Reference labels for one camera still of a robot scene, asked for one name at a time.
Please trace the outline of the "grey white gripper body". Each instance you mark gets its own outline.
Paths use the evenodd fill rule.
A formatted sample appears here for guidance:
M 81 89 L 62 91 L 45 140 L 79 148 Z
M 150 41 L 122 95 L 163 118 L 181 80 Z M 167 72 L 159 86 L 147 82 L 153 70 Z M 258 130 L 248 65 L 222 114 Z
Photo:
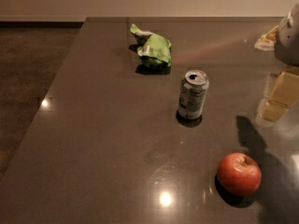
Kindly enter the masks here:
M 299 65 L 299 4 L 296 3 L 278 26 L 275 56 L 288 65 Z

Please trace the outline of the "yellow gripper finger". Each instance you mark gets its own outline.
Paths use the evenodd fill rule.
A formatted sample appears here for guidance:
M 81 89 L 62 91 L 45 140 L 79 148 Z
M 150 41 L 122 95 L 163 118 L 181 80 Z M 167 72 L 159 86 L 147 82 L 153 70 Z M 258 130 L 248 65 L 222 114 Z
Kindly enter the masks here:
M 261 119 L 276 122 L 299 101 L 299 67 L 284 69 L 276 78 L 270 94 L 259 109 Z

